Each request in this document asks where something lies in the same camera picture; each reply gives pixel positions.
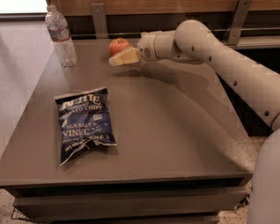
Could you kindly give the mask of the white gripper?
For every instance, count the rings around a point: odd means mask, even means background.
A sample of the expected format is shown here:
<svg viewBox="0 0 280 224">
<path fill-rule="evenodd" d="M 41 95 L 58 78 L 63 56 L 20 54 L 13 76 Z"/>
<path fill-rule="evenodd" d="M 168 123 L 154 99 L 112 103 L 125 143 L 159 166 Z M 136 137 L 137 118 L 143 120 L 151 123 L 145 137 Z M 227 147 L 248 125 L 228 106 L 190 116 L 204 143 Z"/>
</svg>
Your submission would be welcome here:
<svg viewBox="0 0 280 224">
<path fill-rule="evenodd" d="M 142 33 L 137 43 L 137 49 L 129 46 L 112 56 L 108 62 L 111 66 L 138 63 L 142 57 L 153 62 L 157 60 L 173 60 L 179 54 L 175 44 L 175 31 L 157 31 Z"/>
</svg>

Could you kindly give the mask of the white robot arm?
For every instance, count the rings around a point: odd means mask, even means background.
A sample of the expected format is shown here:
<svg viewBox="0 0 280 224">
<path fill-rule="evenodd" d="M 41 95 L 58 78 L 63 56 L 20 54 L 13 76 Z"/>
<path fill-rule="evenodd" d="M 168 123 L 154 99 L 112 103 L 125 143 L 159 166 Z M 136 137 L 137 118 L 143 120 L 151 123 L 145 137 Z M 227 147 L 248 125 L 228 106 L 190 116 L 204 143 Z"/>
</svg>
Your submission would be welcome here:
<svg viewBox="0 0 280 224">
<path fill-rule="evenodd" d="M 209 64 L 271 127 L 252 177 L 247 224 L 280 224 L 280 75 L 221 43 L 196 20 L 183 21 L 169 32 L 143 33 L 136 47 L 121 49 L 109 63 L 119 66 L 142 59 Z"/>
</svg>

